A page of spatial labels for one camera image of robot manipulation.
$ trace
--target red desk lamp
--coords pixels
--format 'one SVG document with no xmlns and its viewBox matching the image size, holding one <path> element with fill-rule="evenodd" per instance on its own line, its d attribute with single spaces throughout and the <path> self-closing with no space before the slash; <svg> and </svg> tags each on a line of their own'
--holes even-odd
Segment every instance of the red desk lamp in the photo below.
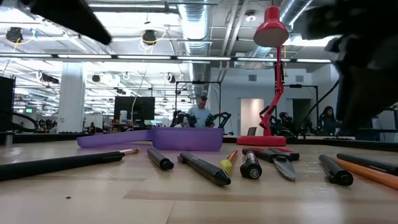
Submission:
<svg viewBox="0 0 398 224">
<path fill-rule="evenodd" d="M 249 146 L 286 146 L 286 138 L 280 136 L 272 136 L 269 129 L 269 120 L 274 112 L 280 97 L 284 92 L 282 84 L 280 58 L 281 45 L 289 38 L 286 26 L 279 21 L 279 8 L 270 6 L 266 10 L 265 21 L 259 26 L 254 34 L 254 41 L 261 47 L 277 48 L 277 65 L 276 65 L 276 88 L 275 97 L 271 104 L 260 112 L 260 126 L 264 128 L 263 136 L 240 136 L 236 140 L 236 144 Z"/>
</svg>

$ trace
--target doorway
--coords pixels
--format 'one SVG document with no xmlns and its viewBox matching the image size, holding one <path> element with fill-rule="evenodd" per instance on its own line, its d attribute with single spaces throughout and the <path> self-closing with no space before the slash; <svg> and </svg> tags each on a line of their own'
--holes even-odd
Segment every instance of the doorway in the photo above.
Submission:
<svg viewBox="0 0 398 224">
<path fill-rule="evenodd" d="M 293 123 L 296 127 L 299 126 L 301 120 L 311 109 L 310 99 L 293 99 Z"/>
<path fill-rule="evenodd" d="M 259 112 L 264 109 L 264 99 L 241 99 L 240 135 L 247 136 L 249 128 L 257 128 L 255 135 L 262 135 Z"/>
</svg>

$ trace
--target knife handle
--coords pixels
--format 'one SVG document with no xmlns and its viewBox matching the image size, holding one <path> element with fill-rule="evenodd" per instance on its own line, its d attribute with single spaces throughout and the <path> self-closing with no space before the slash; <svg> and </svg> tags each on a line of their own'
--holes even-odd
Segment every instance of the knife handle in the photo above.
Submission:
<svg viewBox="0 0 398 224">
<path fill-rule="evenodd" d="M 289 160 L 290 162 L 292 161 L 292 156 L 290 156 L 290 153 L 288 153 L 288 152 L 281 152 L 281 151 L 279 151 L 279 150 L 277 150 L 277 149 L 273 149 L 273 148 L 268 148 L 267 151 L 274 152 L 274 153 L 277 154 L 278 156 L 283 156 L 283 157 L 285 157 L 287 160 Z"/>
<path fill-rule="evenodd" d="M 279 150 L 279 151 L 281 151 L 281 152 L 288 152 L 289 155 L 290 155 L 291 158 L 292 158 L 292 161 L 297 161 L 297 160 L 300 159 L 300 153 L 295 152 L 295 151 L 293 151 L 293 150 L 284 149 L 284 148 L 276 148 L 276 147 L 273 147 L 273 148 L 271 148 L 271 149 L 276 149 L 276 150 Z"/>
<path fill-rule="evenodd" d="M 242 149 L 242 154 L 246 155 L 249 151 L 253 152 L 257 158 L 260 158 L 260 159 L 265 160 L 270 163 L 274 162 L 274 160 L 272 158 L 275 158 L 276 156 L 278 156 L 276 153 L 274 153 L 270 150 L 258 151 L 258 150 Z"/>
</svg>

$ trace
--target wooden table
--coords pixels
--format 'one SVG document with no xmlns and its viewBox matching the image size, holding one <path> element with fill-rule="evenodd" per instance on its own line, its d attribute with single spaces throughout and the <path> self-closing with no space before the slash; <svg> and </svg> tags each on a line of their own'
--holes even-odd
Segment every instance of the wooden table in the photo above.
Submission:
<svg viewBox="0 0 398 224">
<path fill-rule="evenodd" d="M 148 159 L 148 145 L 140 147 L 121 162 L 0 182 L 1 223 L 398 223 L 398 191 L 355 174 L 350 187 L 329 184 L 318 163 L 320 154 L 337 152 L 396 163 L 394 152 L 292 145 L 301 154 L 296 183 L 264 161 L 258 180 L 242 178 L 239 154 L 231 185 L 217 187 L 178 164 L 178 152 L 164 152 L 175 163 L 165 172 Z M 193 154 L 218 165 L 241 148 L 224 144 L 220 152 Z M 15 144 L 0 148 L 0 164 L 102 151 L 78 149 L 75 141 Z"/>
</svg>

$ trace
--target man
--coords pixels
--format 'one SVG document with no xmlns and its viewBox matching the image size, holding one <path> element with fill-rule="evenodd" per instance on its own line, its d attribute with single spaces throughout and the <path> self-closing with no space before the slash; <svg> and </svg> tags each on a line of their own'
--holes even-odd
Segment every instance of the man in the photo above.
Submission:
<svg viewBox="0 0 398 224">
<path fill-rule="evenodd" d="M 195 116 L 197 119 L 197 123 L 195 124 L 196 128 L 205 128 L 206 118 L 209 114 L 211 114 L 211 111 L 208 108 L 205 108 L 206 101 L 207 97 L 201 96 L 199 98 L 198 105 L 193 106 L 188 110 L 188 114 L 190 116 Z"/>
</svg>

